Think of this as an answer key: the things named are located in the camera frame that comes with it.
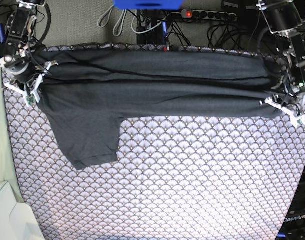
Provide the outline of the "dark grey T-shirt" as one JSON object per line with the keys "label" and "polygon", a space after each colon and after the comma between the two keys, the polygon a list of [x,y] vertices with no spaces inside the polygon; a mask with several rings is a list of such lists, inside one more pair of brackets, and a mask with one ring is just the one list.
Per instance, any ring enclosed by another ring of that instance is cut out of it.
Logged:
{"label": "dark grey T-shirt", "polygon": [[127,119],[281,114],[264,102],[276,81],[257,57],[87,49],[43,51],[36,58],[57,62],[40,86],[38,107],[77,170],[117,160]]}

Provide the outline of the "blue box overhead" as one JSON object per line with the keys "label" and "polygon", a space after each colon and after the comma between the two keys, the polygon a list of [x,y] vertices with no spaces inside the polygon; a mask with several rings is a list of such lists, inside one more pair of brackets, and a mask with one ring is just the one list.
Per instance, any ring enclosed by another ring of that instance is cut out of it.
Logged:
{"label": "blue box overhead", "polygon": [[114,0],[121,10],[178,10],[183,0]]}

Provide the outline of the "black power strip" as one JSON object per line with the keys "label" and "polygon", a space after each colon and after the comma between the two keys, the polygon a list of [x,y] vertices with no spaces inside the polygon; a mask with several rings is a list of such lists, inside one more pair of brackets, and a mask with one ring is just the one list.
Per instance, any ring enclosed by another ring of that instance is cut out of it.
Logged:
{"label": "black power strip", "polygon": [[229,21],[229,22],[237,21],[237,15],[235,13],[220,12],[220,11],[183,9],[181,10],[180,15],[183,19]]}

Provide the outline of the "black OpenArm case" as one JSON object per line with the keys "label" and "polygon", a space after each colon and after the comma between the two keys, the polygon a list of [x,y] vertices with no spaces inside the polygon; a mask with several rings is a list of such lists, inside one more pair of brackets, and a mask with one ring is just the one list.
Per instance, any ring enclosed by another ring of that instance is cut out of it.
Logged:
{"label": "black OpenArm case", "polygon": [[305,167],[277,240],[305,240]]}

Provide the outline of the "fan-patterned tablecloth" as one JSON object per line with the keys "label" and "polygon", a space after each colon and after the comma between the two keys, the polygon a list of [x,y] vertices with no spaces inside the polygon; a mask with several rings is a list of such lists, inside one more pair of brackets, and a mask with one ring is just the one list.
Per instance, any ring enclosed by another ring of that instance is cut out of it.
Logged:
{"label": "fan-patterned tablecloth", "polygon": [[[260,60],[244,51],[133,44],[55,46],[39,53],[76,50]],[[27,107],[8,88],[3,95],[20,193],[47,240],[273,240],[305,167],[305,125],[293,127],[276,109],[275,118],[129,118],[120,125],[117,160],[78,170],[39,104]],[[305,115],[305,99],[296,105]]]}

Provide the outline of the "white plastic bin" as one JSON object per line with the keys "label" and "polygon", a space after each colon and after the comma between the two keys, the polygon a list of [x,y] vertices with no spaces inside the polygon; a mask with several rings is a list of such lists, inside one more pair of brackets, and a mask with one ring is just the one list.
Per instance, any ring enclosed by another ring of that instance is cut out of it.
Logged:
{"label": "white plastic bin", "polygon": [[0,186],[0,240],[43,240],[32,208],[16,200],[8,182]]}

